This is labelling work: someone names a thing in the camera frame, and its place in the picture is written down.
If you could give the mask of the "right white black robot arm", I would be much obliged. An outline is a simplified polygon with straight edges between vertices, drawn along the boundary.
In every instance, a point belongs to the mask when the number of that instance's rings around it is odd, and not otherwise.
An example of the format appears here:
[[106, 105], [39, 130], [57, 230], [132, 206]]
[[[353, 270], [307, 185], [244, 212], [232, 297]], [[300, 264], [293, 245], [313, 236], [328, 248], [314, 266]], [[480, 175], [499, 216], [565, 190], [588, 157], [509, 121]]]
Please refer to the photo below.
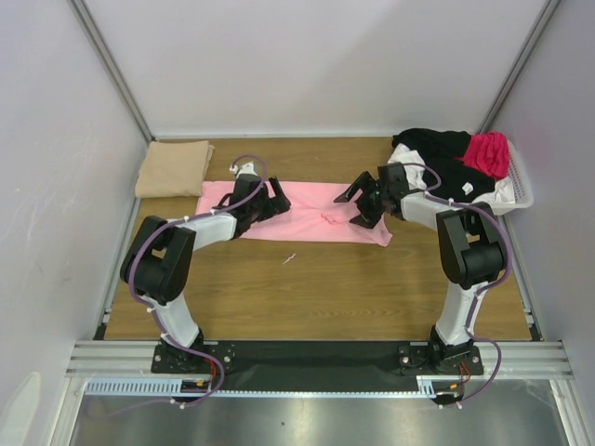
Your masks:
[[377, 173], [374, 178], [362, 172], [334, 202], [355, 202], [359, 213], [350, 223], [365, 229], [373, 229], [389, 214], [437, 233], [448, 288], [421, 365], [437, 374], [450, 374], [473, 355], [475, 323], [483, 299], [506, 279], [508, 239], [488, 203], [457, 203], [435, 196], [433, 192], [442, 185], [438, 177], [422, 190], [409, 185], [404, 164], [385, 164]]

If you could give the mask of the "pink t shirt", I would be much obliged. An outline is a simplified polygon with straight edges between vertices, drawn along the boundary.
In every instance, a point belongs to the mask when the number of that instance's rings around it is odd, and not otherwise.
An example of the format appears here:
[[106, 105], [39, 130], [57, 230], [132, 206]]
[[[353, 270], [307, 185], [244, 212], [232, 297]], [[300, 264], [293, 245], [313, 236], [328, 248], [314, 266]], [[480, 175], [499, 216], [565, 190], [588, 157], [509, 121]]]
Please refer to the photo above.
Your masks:
[[282, 190], [291, 202], [288, 212], [254, 223], [246, 239], [276, 242], [369, 243], [389, 245], [392, 234], [384, 221], [371, 230], [351, 224], [359, 214], [354, 202], [334, 203], [345, 184], [283, 181]]

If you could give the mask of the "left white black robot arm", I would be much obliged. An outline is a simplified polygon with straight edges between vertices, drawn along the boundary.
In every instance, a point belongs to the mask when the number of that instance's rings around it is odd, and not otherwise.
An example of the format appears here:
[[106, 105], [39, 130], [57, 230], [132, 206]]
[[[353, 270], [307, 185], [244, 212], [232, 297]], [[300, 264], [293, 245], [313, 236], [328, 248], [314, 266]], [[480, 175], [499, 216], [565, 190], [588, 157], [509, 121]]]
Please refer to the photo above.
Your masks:
[[161, 331], [152, 371], [192, 374], [218, 360], [205, 351], [204, 334], [194, 321], [184, 290], [193, 254], [211, 244], [239, 238], [253, 224], [289, 211], [291, 202], [276, 177], [240, 173], [215, 208], [196, 216], [166, 220], [146, 217], [120, 269], [132, 297], [152, 314]]

